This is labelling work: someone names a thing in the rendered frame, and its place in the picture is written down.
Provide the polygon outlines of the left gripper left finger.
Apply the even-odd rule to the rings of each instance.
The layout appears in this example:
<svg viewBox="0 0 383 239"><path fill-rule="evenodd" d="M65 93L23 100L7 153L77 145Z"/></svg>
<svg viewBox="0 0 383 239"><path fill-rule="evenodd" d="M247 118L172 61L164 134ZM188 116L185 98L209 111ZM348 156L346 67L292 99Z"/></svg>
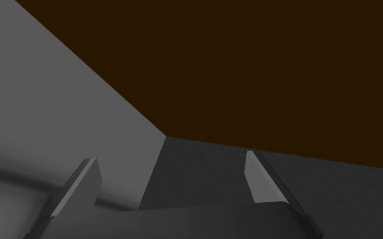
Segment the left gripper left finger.
<svg viewBox="0 0 383 239"><path fill-rule="evenodd" d="M63 187L44 206L23 239L40 239L54 217L76 215L93 209L101 183L98 160L84 159Z"/></svg>

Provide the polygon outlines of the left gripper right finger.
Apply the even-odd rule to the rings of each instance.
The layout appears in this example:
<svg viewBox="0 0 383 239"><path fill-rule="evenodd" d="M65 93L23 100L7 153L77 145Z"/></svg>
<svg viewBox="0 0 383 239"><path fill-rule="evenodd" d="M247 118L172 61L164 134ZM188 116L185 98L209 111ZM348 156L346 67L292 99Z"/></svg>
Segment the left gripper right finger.
<svg viewBox="0 0 383 239"><path fill-rule="evenodd" d="M297 214L298 222L309 233L309 239L323 239L324 234L313 217L306 214L292 192L257 150L246 152L244 174L255 203L283 202Z"/></svg>

